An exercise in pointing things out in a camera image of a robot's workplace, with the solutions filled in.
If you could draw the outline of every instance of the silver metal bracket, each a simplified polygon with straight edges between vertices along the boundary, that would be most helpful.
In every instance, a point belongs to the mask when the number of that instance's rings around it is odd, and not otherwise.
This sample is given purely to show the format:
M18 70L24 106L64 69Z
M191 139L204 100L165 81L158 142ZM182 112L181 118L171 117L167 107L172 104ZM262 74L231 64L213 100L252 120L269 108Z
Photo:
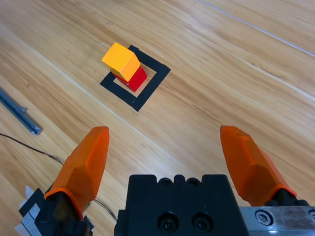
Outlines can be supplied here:
M240 207L250 236L315 236L315 207Z

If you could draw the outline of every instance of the floor plank seam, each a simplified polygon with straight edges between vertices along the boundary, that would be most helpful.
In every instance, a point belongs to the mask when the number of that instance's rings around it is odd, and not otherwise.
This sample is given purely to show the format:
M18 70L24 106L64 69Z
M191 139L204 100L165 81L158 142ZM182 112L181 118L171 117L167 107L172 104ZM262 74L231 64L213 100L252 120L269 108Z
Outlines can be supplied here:
M212 4L208 3L208 2L205 2L203 0L197 0L197 1L199 1L199 2L201 2L203 4L206 4L207 6L212 7L213 9L218 10L218 11L222 12L223 14L225 14L225 15L227 15L229 17L232 17L233 19L238 20L238 21L240 21L240 22L242 22L242 23L244 23L244 24L246 24L246 25L248 25L248 26L250 26L250 27L252 27L252 28L262 32L262 33L264 33L264 34L266 34L266 35L269 35L270 37L273 37L273 38L275 38L276 40L278 40L278 41L280 41L282 43L285 43L285 44L287 44L287 45L289 45L289 46L291 46L291 47L293 47L293 48L295 48L297 50L300 50L300 51L302 51L302 52L304 52L304 53L306 53L306 54L308 54L308 55L310 55L312 57L315 57L315 54L313 54L313 53L311 53L311 52L309 52L309 51L307 51L307 50L305 50L303 48L300 48L299 46L296 46L295 44L290 43L290 42L288 42L288 41L286 41L286 40L284 40L284 39L282 39L282 38L280 38L280 37L278 37L278 36L268 32L268 31L266 31L264 29L260 28L260 27L257 27L257 26L255 26L255 25L253 25L253 24L251 24L251 23L249 23L247 21L244 21L241 18L239 18L237 16L234 16L234 15L232 15L232 14L230 14L230 13L228 13L228 12L222 10L222 9L220 9L219 7L216 7L216 6L214 6L214 5L212 5Z

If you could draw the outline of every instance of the metal rod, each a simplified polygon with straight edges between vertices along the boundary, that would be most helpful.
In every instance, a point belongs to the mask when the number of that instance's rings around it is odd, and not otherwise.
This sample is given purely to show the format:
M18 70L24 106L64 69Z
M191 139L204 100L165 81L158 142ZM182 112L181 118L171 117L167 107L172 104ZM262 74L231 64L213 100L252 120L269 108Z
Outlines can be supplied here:
M27 108L20 107L15 103L2 88L0 88L0 102L32 133L40 134L43 130L35 121L30 118L26 111Z

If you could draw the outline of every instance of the red block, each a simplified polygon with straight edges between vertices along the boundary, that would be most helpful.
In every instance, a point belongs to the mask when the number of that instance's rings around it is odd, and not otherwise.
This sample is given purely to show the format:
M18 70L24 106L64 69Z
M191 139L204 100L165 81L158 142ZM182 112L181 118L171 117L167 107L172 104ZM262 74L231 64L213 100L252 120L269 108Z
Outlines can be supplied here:
M120 82L126 85L133 92L136 92L137 89L142 85L142 83L147 78L147 74L142 67L139 67L139 69L136 71L136 73L134 73L133 77L129 80L129 82L119 77L118 75L115 75L115 76L117 79L119 79Z

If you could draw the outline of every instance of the black tape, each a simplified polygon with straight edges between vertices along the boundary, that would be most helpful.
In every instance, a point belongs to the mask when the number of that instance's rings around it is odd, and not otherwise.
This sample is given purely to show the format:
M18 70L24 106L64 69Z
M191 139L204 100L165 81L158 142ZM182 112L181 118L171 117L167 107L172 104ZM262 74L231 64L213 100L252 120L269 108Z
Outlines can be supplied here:
M21 209L19 210L19 213L22 215L22 217L24 217L35 204L37 204L38 207L41 209L43 206L44 200L45 200L44 194L42 193L42 191L39 188L36 189L36 191L21 207Z
M112 72L109 72L100 85L115 94L128 105L132 106L136 111L139 111L171 70L166 65L158 62L136 47L131 45L129 49L136 54L142 64L156 72L142 92L137 97L134 96L132 93L114 82L115 75Z

